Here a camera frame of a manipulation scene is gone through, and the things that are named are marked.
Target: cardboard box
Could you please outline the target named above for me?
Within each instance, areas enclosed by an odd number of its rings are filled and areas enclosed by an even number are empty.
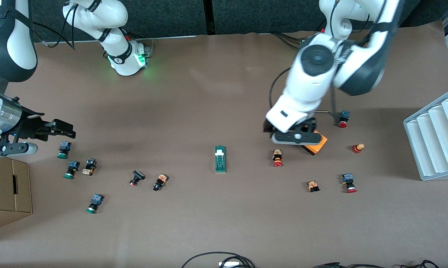
[[[0,227],[31,214],[29,166],[0,158]]]

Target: orange block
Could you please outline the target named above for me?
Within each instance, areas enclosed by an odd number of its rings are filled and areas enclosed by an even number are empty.
[[[302,145],[302,148],[304,148],[307,152],[309,152],[311,155],[317,154],[323,145],[325,145],[326,141],[328,140],[325,136],[323,136],[320,132],[314,130],[314,133],[318,133],[321,136],[321,141],[317,145]]]

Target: small red cap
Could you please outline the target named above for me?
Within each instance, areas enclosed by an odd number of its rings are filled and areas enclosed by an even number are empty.
[[[355,153],[355,154],[359,154],[359,153],[361,153],[361,151],[358,151],[358,150],[356,149],[356,146],[353,146],[353,147],[351,148],[351,150],[352,150],[353,153]]]

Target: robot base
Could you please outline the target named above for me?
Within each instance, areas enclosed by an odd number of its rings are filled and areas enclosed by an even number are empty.
[[[132,53],[125,59],[124,63],[114,63],[110,57],[108,60],[113,69],[123,76],[134,75],[143,68],[148,68],[148,59],[150,57],[151,48],[135,40],[128,41],[132,46]]]

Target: white connector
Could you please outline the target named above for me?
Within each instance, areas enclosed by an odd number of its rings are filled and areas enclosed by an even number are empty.
[[[226,263],[224,263],[223,268],[233,268],[239,266],[240,264],[241,263],[239,263],[238,261],[226,261]]]

